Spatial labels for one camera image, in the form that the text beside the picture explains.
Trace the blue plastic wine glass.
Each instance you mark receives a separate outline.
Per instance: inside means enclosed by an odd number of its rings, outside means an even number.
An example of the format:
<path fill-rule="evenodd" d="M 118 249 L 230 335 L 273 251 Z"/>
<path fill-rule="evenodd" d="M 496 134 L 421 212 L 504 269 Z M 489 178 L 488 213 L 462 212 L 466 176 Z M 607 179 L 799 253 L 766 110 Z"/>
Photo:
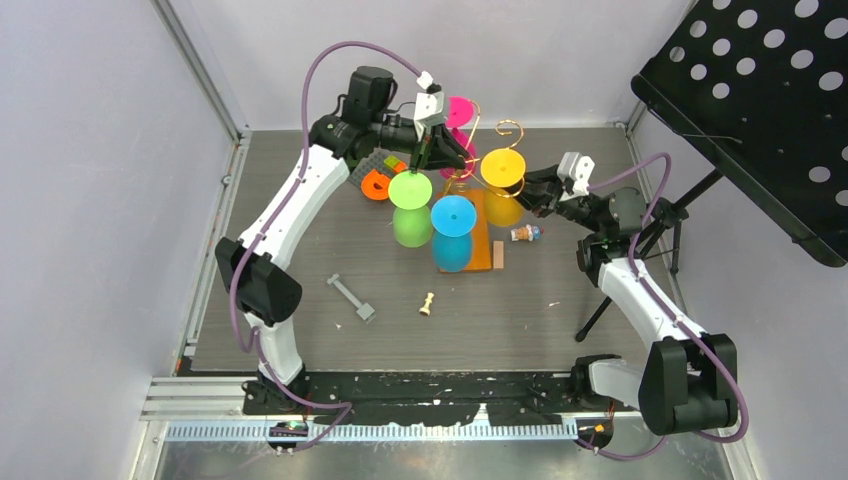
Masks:
<path fill-rule="evenodd" d="M 440 270 L 459 272 L 471 262 L 471 232 L 476 222 L 475 206 L 465 197 L 447 195 L 434 204 L 431 210 L 432 256 Z"/>

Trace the green plastic wine glass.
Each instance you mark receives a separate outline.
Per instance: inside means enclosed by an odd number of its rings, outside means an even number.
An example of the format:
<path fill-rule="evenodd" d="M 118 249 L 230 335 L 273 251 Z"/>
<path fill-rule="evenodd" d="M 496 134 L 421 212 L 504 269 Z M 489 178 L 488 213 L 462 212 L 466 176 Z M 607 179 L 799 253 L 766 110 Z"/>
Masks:
<path fill-rule="evenodd" d="M 389 184 L 389 200 L 395 206 L 392 218 L 395 240 L 406 248 L 419 248 L 431 238 L 430 179 L 423 173 L 403 171 Z"/>

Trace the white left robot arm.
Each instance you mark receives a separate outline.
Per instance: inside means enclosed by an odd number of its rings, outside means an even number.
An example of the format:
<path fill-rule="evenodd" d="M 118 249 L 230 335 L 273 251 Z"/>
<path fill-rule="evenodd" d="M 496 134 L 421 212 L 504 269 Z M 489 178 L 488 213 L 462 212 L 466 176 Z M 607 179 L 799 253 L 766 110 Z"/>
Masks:
<path fill-rule="evenodd" d="M 298 412 L 307 398 L 295 380 L 304 368 L 294 333 L 303 288 L 287 269 L 323 205 L 374 150 L 404 153 L 412 170 L 458 168 L 469 153 L 446 126 L 449 101 L 426 71 L 417 75 L 414 114 L 391 110 L 394 75 L 360 66 L 336 109 L 310 123 L 299 159 L 269 205 L 237 238 L 221 238 L 215 256 L 230 309 L 251 329 L 244 349 L 260 355 L 259 372 L 273 381 L 268 400 L 280 412 Z"/>

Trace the pink plastic wine glass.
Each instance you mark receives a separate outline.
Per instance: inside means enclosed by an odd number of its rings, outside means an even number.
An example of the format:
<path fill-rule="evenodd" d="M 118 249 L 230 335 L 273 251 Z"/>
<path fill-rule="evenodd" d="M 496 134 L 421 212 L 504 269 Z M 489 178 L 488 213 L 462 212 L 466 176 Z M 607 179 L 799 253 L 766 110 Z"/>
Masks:
<path fill-rule="evenodd" d="M 477 158 L 476 147 L 470 140 L 470 132 L 463 131 L 462 128 L 471 125 L 472 120 L 476 121 L 476 107 L 474 102 L 461 96 L 451 96 L 450 111 L 446 121 L 446 127 L 450 130 L 455 140 L 460 143 L 468 152 L 470 159 Z M 468 172 L 474 172 L 476 169 L 475 162 L 467 162 L 463 173 L 459 175 L 459 179 L 465 179 L 470 176 Z M 445 179 L 450 179 L 455 173 L 453 168 L 444 168 L 439 171 L 440 175 Z"/>

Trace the yellow plastic wine glass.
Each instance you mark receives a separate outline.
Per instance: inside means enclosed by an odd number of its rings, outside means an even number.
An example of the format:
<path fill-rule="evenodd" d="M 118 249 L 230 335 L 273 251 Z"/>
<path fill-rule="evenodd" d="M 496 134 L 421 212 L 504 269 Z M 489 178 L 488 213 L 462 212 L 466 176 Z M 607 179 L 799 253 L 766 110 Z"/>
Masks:
<path fill-rule="evenodd" d="M 526 172 L 524 157 L 510 148 L 487 153 L 481 161 L 481 175 L 488 185 L 484 194 L 487 220 L 497 227 L 509 227 L 519 222 L 523 208 L 515 193 L 523 185 Z"/>

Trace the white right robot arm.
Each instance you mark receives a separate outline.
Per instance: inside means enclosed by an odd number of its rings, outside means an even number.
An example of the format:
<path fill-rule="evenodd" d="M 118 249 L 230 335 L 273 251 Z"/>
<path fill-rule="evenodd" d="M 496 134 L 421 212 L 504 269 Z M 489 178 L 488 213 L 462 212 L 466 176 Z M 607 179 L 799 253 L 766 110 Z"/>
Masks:
<path fill-rule="evenodd" d="M 634 367 L 621 357 L 579 358 L 568 383 L 574 403 L 596 410 L 617 400 L 641 413 L 658 436 L 695 433 L 711 441 L 741 439 L 750 413 L 737 381 L 737 350 L 725 334 L 711 334 L 686 315 L 650 275 L 636 248 L 653 211 L 641 192 L 594 193 L 586 174 L 551 166 L 522 179 L 519 203 L 544 218 L 557 214 L 590 230 L 578 243 L 579 268 L 606 300 L 618 306 L 644 343 L 648 357 Z"/>

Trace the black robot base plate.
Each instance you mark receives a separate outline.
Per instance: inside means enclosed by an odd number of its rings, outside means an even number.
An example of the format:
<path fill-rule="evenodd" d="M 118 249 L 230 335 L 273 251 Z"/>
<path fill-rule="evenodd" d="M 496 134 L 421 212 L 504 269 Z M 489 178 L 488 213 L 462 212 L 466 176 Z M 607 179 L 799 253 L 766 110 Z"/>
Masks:
<path fill-rule="evenodd" d="M 555 372 L 303 372 L 289 388 L 310 406 L 263 376 L 241 388 L 247 415 L 312 415 L 320 425 L 345 402 L 345 425 L 444 427 L 468 425 L 480 409 L 496 426 L 552 425 L 560 414 L 607 412 L 614 403 Z"/>

